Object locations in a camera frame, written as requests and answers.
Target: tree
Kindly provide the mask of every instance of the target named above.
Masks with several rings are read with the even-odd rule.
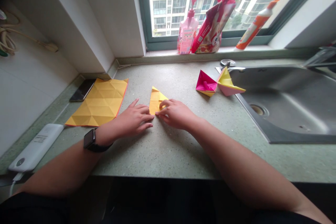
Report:
[[[231,26],[232,26],[232,18],[229,17],[229,19],[227,20],[223,30],[230,30]]]
[[[241,15],[236,15],[232,19],[232,28],[235,29],[238,25],[242,23]]]

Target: dark floor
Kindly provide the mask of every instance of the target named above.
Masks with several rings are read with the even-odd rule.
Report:
[[[295,183],[336,223],[336,185]],[[223,181],[160,178],[90,177],[70,199],[71,223],[99,223],[105,213],[145,211],[155,218],[184,223],[246,223],[253,210],[241,203]],[[196,219],[184,220],[186,213]]]

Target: smartwatch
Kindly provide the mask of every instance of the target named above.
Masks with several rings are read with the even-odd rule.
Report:
[[[98,128],[94,128],[94,129],[90,130],[84,136],[84,149],[87,149],[87,150],[92,151],[92,152],[107,151],[108,148],[110,148],[113,143],[109,146],[100,146],[100,145],[96,144],[96,129],[98,129]]]

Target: pink soap bottle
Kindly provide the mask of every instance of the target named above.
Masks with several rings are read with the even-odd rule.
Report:
[[[198,20],[194,18],[195,10],[194,4],[196,0],[191,0],[191,9],[188,11],[188,16],[180,23],[180,32],[177,39],[177,52],[178,54],[190,53],[190,47],[196,37]]]

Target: smartphone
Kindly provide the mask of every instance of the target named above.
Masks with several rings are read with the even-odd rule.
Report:
[[[86,79],[83,83],[79,86],[76,92],[71,96],[70,101],[72,102],[82,102],[88,95],[89,91],[93,87],[96,79]]]

